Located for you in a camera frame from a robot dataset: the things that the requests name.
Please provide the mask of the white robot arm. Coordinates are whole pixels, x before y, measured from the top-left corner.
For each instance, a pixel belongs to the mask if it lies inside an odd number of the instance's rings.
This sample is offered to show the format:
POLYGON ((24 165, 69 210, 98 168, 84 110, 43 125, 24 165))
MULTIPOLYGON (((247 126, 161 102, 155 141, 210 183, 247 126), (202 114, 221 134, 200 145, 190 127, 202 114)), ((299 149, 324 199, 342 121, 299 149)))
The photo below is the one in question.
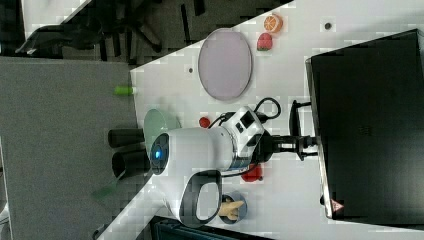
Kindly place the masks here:
POLYGON ((220 126, 173 129, 155 139, 149 153, 152 182, 182 224, 197 228, 215 218, 223 178, 243 175, 274 153, 304 158, 304 150, 317 144, 311 136, 272 135, 262 125, 265 120, 263 114, 242 107, 220 126))

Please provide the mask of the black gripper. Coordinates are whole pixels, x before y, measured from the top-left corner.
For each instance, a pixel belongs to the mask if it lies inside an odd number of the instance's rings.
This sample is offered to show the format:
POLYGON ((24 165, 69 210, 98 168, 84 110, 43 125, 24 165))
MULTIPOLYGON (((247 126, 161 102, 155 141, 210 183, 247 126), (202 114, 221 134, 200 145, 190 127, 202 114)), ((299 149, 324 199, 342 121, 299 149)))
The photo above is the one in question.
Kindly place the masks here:
POLYGON ((303 148, 297 145, 291 147, 283 147, 281 143, 291 144, 315 144, 316 138, 311 136, 292 136, 292 135, 271 135, 265 131, 259 139, 258 144, 253 152, 253 163, 265 163, 274 153, 290 152, 296 154, 304 154, 303 148))

